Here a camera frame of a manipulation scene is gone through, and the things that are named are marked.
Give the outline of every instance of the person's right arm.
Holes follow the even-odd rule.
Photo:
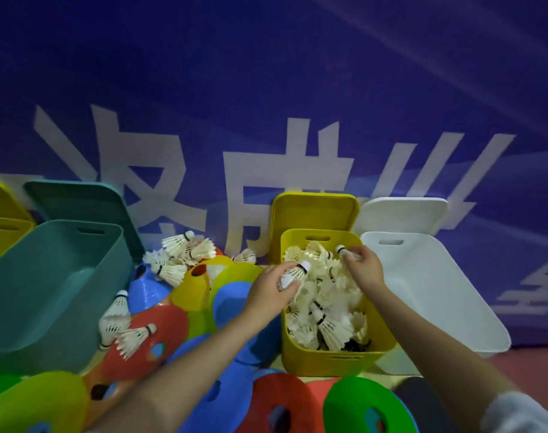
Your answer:
[[[366,297],[377,308],[417,369],[440,397],[455,422],[467,431],[480,431],[485,411],[495,398],[517,391],[490,362],[449,336],[407,306],[386,287],[382,264],[368,247],[350,247],[361,254],[344,262]]]

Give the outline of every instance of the forearm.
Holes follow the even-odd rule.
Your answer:
[[[387,287],[363,290],[458,425],[479,431],[496,395],[516,390],[492,364],[422,318]]]
[[[259,328],[244,314],[164,366],[100,420],[101,433],[175,433]]]

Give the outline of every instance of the person's left hand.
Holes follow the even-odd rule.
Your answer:
[[[242,314],[258,331],[278,316],[296,294],[300,281],[293,281],[283,291],[278,290],[278,281],[286,270],[297,264],[285,262],[277,266],[268,266],[252,284]]]

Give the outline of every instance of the red floor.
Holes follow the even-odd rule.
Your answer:
[[[548,348],[511,350],[491,362],[548,410]]]

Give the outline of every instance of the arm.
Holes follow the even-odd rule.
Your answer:
[[[350,247],[363,260],[344,258],[354,281],[371,300],[400,346],[467,431],[480,431],[487,407],[516,386],[487,360],[432,325],[384,283],[382,264],[368,247]]]
[[[240,349],[288,305],[300,283],[280,292],[277,282],[296,264],[265,269],[238,317],[136,387],[92,428],[99,433],[175,433]]]

